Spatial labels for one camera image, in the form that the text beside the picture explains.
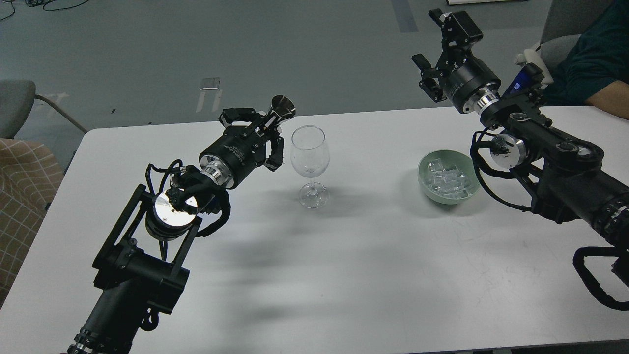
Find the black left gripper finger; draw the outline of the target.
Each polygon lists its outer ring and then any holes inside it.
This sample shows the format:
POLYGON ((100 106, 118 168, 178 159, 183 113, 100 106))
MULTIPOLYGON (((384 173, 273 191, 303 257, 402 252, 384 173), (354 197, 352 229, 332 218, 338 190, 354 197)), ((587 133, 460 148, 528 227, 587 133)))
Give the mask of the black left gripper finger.
POLYGON ((253 108, 229 108, 222 110, 219 121, 225 134, 265 134, 267 119, 253 108))
POLYGON ((265 167, 270 171, 276 171, 283 164, 285 140, 281 136, 281 129, 270 130, 268 136, 270 154, 265 160, 265 167))

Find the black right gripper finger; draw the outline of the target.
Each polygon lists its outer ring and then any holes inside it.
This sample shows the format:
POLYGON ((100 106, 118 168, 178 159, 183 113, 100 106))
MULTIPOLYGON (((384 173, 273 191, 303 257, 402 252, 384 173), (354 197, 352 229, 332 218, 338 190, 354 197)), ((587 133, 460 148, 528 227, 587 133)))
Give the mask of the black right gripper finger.
POLYGON ((462 64, 472 58, 472 47, 484 34, 467 11, 444 13, 441 9, 429 10, 429 17, 442 32, 442 54, 439 64, 462 64))
POLYGON ((448 55, 442 53, 438 59, 436 67, 432 67, 431 63, 423 54, 415 54, 411 57, 413 63, 418 67, 420 72, 419 87, 431 98, 435 103, 442 102, 447 99, 443 92, 443 80, 447 76, 447 59, 448 55))

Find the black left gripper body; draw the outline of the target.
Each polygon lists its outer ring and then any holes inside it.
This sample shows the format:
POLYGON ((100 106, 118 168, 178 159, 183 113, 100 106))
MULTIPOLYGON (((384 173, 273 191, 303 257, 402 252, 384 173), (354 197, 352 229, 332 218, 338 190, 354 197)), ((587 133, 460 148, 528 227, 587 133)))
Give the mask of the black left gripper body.
POLYGON ((269 133, 225 134, 199 156, 200 172, 227 190, 237 188, 270 154, 269 133))

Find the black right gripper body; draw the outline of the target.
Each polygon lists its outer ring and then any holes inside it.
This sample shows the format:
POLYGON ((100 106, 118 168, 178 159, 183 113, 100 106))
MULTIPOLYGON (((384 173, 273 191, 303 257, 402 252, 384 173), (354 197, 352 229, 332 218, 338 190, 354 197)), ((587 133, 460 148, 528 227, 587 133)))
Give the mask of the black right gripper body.
POLYGON ((500 100, 501 81, 480 59, 470 58, 462 65, 442 73, 438 83, 446 98, 461 114, 483 110, 500 100))

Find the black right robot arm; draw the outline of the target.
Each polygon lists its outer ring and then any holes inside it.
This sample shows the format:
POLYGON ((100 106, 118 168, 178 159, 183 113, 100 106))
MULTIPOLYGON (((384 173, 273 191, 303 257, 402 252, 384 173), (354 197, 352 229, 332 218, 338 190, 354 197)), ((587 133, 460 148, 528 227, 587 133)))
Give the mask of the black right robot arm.
POLYGON ((470 157, 481 187, 508 207, 557 224, 582 219, 607 247, 581 247, 573 266, 600 304, 626 311, 627 301, 608 295, 589 271, 589 256, 614 257, 612 272, 628 282, 628 187, 602 171, 604 152, 569 135, 541 113, 544 74, 526 63, 503 94, 496 74, 472 53, 483 33, 465 11, 429 11, 442 34, 436 63, 415 54, 419 87, 435 102, 449 100, 460 114, 476 112, 484 129, 473 134, 470 157))

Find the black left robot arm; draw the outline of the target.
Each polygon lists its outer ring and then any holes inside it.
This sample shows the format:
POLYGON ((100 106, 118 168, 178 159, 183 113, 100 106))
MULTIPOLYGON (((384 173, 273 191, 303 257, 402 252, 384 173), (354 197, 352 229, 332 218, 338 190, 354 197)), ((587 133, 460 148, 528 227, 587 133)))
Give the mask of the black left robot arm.
POLYGON ((223 134, 200 153, 199 165, 179 159, 166 168, 149 164, 96 255, 94 286, 102 290, 69 354, 128 354, 139 330, 153 331, 170 314, 189 278, 183 262, 198 237, 224 226, 229 190, 254 168, 283 163, 280 125, 296 108, 276 96, 265 114, 224 109, 223 134))

